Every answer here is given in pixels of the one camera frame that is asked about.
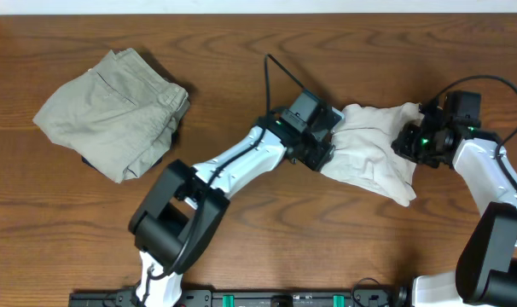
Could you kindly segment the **white t-shirt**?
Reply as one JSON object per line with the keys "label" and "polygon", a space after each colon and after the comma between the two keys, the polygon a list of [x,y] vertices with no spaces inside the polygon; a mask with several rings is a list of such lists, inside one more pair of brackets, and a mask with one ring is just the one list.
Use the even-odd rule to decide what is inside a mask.
{"label": "white t-shirt", "polygon": [[333,158],[321,173],[408,206],[415,199],[412,178],[416,163],[394,153],[392,142],[404,125],[419,124],[419,105],[406,102],[398,107],[346,106],[344,121],[334,130]]}

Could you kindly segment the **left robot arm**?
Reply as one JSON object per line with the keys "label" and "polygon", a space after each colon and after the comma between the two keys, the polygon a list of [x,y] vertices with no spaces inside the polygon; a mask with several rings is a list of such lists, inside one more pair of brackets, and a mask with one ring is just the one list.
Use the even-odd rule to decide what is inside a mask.
{"label": "left robot arm", "polygon": [[219,156],[192,166],[171,162],[129,221],[142,260],[142,279],[131,302],[175,305],[183,273],[210,244],[231,198],[285,159],[320,171],[334,154],[328,138],[344,118],[303,90],[291,106],[269,109]]}

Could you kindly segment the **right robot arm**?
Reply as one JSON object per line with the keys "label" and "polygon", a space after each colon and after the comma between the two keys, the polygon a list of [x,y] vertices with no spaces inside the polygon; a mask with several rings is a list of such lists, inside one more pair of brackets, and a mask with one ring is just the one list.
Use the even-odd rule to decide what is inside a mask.
{"label": "right robot arm", "polygon": [[461,90],[435,98],[420,107],[422,121],[407,123],[392,143],[413,163],[453,169],[480,214],[455,271],[414,279],[413,306],[517,306],[517,174],[499,137],[481,130],[480,102]]}

